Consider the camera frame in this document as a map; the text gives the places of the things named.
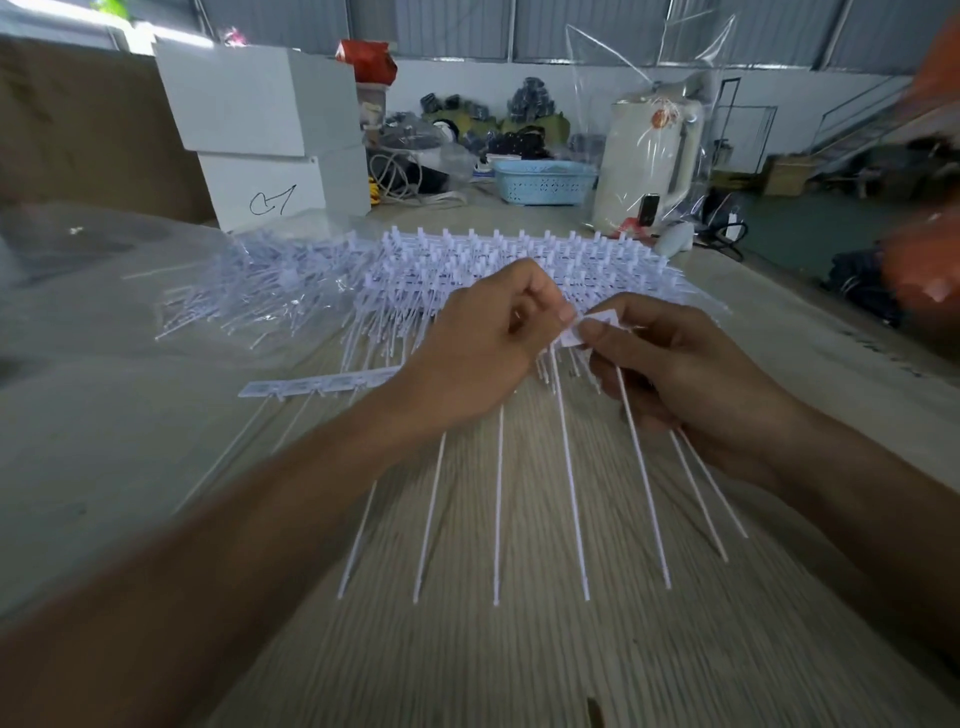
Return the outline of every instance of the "light blue plastic basket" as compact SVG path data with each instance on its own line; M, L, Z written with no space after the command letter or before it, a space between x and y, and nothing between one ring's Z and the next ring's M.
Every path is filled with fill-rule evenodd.
M502 159L493 163L500 197L512 205L580 205L597 171L579 161Z

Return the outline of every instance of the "person's left hand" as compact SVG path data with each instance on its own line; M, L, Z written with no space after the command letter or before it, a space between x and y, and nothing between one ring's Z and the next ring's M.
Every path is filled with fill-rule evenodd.
M576 310L530 258L455 291L406 365L385 384L443 431L507 399Z

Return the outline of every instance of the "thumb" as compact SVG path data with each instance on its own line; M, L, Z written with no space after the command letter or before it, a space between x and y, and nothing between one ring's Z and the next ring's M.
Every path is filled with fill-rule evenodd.
M570 322L555 310L538 311L523 323L514 338L532 359L550 346L569 325Z
M655 380L667 365L670 352L622 328L584 319L577 329L584 343L618 367Z

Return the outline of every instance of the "white kettle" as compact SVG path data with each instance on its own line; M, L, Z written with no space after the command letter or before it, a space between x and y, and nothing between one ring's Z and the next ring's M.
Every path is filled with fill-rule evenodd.
M698 101L670 95L654 91L613 104L593 203L595 230L614 234L651 227L690 191L704 108Z

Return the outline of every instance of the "stacked white box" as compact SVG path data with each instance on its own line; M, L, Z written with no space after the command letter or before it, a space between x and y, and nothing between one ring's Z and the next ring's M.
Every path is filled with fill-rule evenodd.
M309 208L370 210L353 69L288 48L158 43L185 149L224 231Z

